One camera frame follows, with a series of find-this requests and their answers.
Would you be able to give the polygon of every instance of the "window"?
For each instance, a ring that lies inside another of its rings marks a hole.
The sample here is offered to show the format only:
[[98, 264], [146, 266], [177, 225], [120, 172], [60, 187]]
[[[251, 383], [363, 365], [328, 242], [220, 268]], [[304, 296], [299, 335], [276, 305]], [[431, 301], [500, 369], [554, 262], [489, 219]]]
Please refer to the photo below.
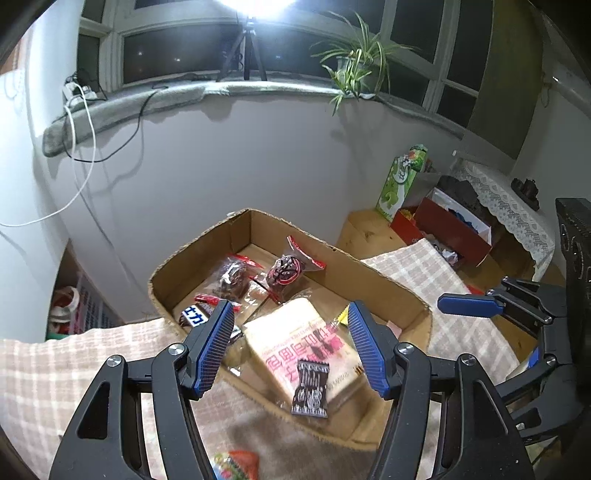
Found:
[[[185, 25], [130, 35], [124, 43], [124, 83], [220, 70], [239, 33], [234, 23]], [[230, 69], [237, 68], [235, 59]]]
[[476, 98], [455, 88], [445, 86], [437, 113], [463, 127], [468, 126]]
[[491, 40], [492, 0], [463, 1], [447, 78], [478, 90]]
[[335, 18], [329, 12], [342, 15], [354, 26], [359, 26], [359, 21], [354, 12], [369, 25], [369, 30], [378, 33], [382, 24], [385, 0], [297, 0], [294, 8], [314, 12], [320, 15]]
[[[281, 72], [328, 80], [319, 59], [310, 57], [310, 46], [350, 37], [350, 28], [329, 11], [357, 26], [356, 11], [386, 46], [413, 47], [388, 59], [390, 93], [465, 127], [486, 67], [492, 8], [493, 0], [296, 0], [276, 18], [258, 18], [255, 29], [269, 79]], [[188, 72], [215, 76], [245, 21], [218, 0], [87, 0], [83, 17], [79, 64], [93, 77], [100, 73], [108, 90]], [[111, 23], [102, 23], [104, 18]], [[243, 53], [244, 44], [230, 70], [242, 71]], [[335, 69], [336, 60], [328, 65]], [[249, 67], [258, 69], [254, 56]]]
[[[315, 77], [330, 77], [317, 58], [310, 57], [310, 46], [324, 40], [323, 37], [281, 27], [258, 27], [256, 29], [261, 60], [268, 72], [290, 72]], [[336, 68], [336, 60], [327, 62]], [[258, 70], [256, 59], [251, 58], [251, 70]]]
[[99, 45], [100, 39], [78, 35], [77, 68], [80, 80], [95, 92], [99, 89]]
[[134, 8], [145, 8], [153, 5], [173, 4], [175, 2], [186, 2], [187, 0], [135, 0]]
[[86, 0], [82, 9], [82, 17], [88, 18], [97, 23], [103, 21], [103, 11], [105, 10], [105, 0]]
[[433, 62], [442, 15], [443, 0], [398, 0], [390, 39]]
[[[429, 80], [417, 72], [399, 63], [390, 62], [390, 95], [404, 98], [409, 102], [422, 105]], [[382, 91], [388, 93], [388, 82], [382, 85]]]

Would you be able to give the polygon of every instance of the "cardboard box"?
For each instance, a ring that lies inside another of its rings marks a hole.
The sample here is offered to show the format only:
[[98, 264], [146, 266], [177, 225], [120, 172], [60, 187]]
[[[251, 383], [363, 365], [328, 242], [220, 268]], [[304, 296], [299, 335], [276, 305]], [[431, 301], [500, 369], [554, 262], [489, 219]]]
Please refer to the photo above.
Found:
[[[434, 189], [429, 197], [425, 197], [418, 207], [409, 209], [414, 212], [414, 223], [399, 211], [394, 216], [390, 228], [407, 245], [424, 238], [422, 232], [432, 233], [440, 242], [461, 255], [466, 262], [479, 265], [492, 249], [491, 228], [439, 189]], [[476, 231], [440, 205], [461, 213], [464, 219], [472, 223]]]
[[[152, 302], [164, 317], [173, 320], [177, 312], [192, 303], [199, 285], [225, 256], [240, 252], [268, 267], [283, 254], [288, 235], [293, 235], [306, 253], [327, 265], [324, 271], [307, 273], [305, 279], [305, 287], [311, 291], [310, 301], [325, 320], [336, 318], [348, 302], [363, 300], [376, 321], [394, 322], [402, 328], [401, 340], [423, 351], [427, 349], [431, 313], [416, 295], [349, 254], [257, 210], [232, 215], [158, 267], [148, 283]], [[272, 305], [267, 301], [261, 308], [270, 309]], [[352, 343], [346, 330], [342, 338]], [[285, 421], [320, 439], [356, 450], [378, 447], [391, 407], [391, 402], [382, 401], [364, 379], [363, 387], [328, 420], [313, 421], [292, 416], [276, 404], [272, 384], [252, 360], [242, 366], [240, 377], [225, 368], [220, 368], [218, 376]]]

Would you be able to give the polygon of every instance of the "black cable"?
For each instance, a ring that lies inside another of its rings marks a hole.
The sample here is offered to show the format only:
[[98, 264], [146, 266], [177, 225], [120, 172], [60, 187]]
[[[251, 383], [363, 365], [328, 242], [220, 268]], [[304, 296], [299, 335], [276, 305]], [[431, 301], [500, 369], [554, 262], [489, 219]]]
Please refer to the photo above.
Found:
[[[125, 141], [125, 143], [123, 145], [121, 145], [119, 148], [117, 148], [117, 150], [115, 150], [113, 153], [109, 154], [107, 157], [102, 158], [101, 160], [95, 160], [94, 163], [103, 163], [104, 161], [109, 160], [113, 155], [115, 155], [117, 152], [120, 152], [129, 142], [131, 142], [134, 139], [136, 134], [139, 132], [139, 126], [141, 124], [142, 116], [144, 115], [144, 109], [146, 108], [146, 105], [148, 105], [148, 102], [150, 101], [150, 99], [154, 95], [156, 95], [160, 90], [166, 90], [168, 88], [168, 86], [161, 85], [161, 86], [153, 86], [152, 88], [155, 89], [156, 91], [154, 93], [152, 93], [152, 95], [150, 95], [148, 98], [146, 98], [146, 100], [144, 100], [144, 104], [142, 105], [142, 108], [139, 109], [138, 124], [135, 127], [135, 132], [131, 135], [131, 137], [129, 137]], [[78, 161], [81, 163], [93, 163], [90, 160], [82, 160], [81, 158], [75, 158], [75, 157], [72, 157], [72, 155], [70, 155], [70, 153], [68, 152], [68, 149], [66, 147], [65, 132], [66, 132], [66, 119], [64, 118], [64, 125], [62, 127], [62, 132], [61, 132], [61, 146], [63, 147], [64, 151], [66, 152], [66, 155], [68, 155], [68, 157], [70, 157], [74, 161]]]

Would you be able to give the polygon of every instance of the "spider plant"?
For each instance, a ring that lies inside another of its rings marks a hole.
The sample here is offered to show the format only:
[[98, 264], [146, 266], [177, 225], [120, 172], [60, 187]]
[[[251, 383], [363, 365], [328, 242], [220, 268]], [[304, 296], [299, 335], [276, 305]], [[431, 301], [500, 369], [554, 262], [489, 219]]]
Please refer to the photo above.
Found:
[[[387, 56], [391, 55], [399, 48], [410, 48], [404, 45], [394, 44], [384, 47], [378, 40], [379, 34], [372, 35], [369, 32], [367, 23], [361, 16], [355, 13], [359, 21], [359, 32], [351, 22], [343, 15], [335, 12], [329, 12], [331, 15], [343, 20], [351, 28], [352, 36], [348, 41], [326, 41], [321, 40], [314, 43], [310, 48], [328, 43], [330, 48], [314, 53], [312, 57], [320, 57], [320, 63], [329, 72], [330, 78], [333, 80], [340, 92], [333, 97], [330, 103], [334, 103], [335, 108], [333, 115], [339, 109], [343, 98], [353, 96], [359, 99], [363, 90], [368, 90], [366, 78], [369, 75], [376, 74], [377, 79], [374, 87], [374, 93], [378, 93], [382, 88], [384, 80], [388, 81], [388, 91], [390, 89], [390, 68], [387, 62]], [[342, 57], [346, 59], [343, 65], [337, 70], [331, 69], [325, 65], [328, 59]]]

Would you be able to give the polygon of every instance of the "pink checkered cloth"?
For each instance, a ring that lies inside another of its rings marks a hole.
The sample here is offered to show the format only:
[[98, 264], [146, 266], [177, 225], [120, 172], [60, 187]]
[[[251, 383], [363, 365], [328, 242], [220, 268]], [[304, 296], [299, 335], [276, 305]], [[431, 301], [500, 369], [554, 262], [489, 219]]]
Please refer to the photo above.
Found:
[[[468, 290], [427, 241], [365, 262], [431, 306], [430, 355], [456, 359], [472, 352], [495, 383], [517, 366], [511, 348], [490, 320], [438, 312], [441, 293]], [[105, 359], [115, 353], [128, 361], [149, 358], [182, 337], [175, 326], [160, 319], [36, 345], [0, 340], [0, 424], [23, 460], [46, 479], [60, 436]], [[152, 402], [143, 401], [142, 409], [151, 475], [164, 479]], [[257, 452], [261, 480], [365, 479], [373, 461], [372, 453], [324, 443], [294, 428], [222, 381], [193, 403], [193, 411], [207, 451]], [[439, 406], [433, 403], [417, 478], [431, 475], [438, 430]]]

